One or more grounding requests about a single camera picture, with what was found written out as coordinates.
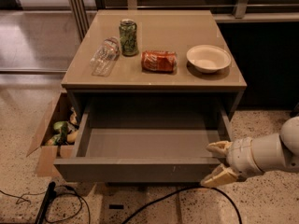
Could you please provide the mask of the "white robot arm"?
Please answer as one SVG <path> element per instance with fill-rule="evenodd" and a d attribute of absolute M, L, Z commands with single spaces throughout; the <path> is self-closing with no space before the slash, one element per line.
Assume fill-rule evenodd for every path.
<path fill-rule="evenodd" d="M 226 161 L 200 182 L 206 188 L 216 188 L 270 171 L 298 173 L 299 117 L 288 119 L 279 133 L 234 142 L 214 142 L 206 149 Z"/>

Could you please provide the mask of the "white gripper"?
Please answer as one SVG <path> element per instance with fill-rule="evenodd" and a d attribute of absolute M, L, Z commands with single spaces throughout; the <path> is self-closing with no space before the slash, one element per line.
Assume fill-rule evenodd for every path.
<path fill-rule="evenodd" d="M 200 184 L 206 188 L 234 183 L 238 177 L 249 178 L 262 175 L 253 157 L 252 138 L 230 141 L 218 141 L 207 145 L 206 150 L 216 157 L 226 157 L 230 167 L 224 164 L 217 166 L 210 175 L 201 180 Z"/>

